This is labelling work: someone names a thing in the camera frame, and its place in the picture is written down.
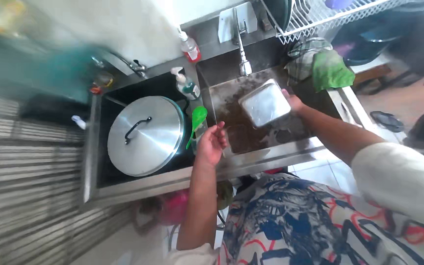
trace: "white wire dish rack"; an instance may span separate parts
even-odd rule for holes
[[[271,15],[264,0],[261,0],[269,17],[274,22],[274,28],[277,30],[276,37],[282,44],[311,36],[316,30],[338,27],[409,2],[412,0],[353,0],[349,7],[333,10],[325,5],[325,0],[292,0],[289,26],[282,29]]]

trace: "person's left hand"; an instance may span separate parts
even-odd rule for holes
[[[197,145],[196,160],[216,166],[222,156],[222,151],[227,147],[225,139],[224,122],[219,122],[208,128]]]

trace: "small bottle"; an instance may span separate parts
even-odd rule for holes
[[[194,100],[198,99],[201,91],[199,87],[188,77],[180,74],[182,67],[171,68],[171,73],[176,75],[176,88],[181,92],[187,99]]]
[[[201,59],[201,51],[193,38],[189,38],[184,31],[180,31],[181,51],[190,63],[196,63]]]

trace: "white sleeve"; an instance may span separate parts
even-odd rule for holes
[[[351,168],[365,197],[424,223],[422,154],[395,143],[377,143],[359,151]]]
[[[219,255],[219,250],[213,250],[209,243],[193,250],[172,250],[166,256],[167,265],[213,265]]]

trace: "green rag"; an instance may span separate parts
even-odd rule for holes
[[[335,50],[324,50],[314,55],[312,64],[313,86],[316,92],[331,87],[353,85],[354,73]]]

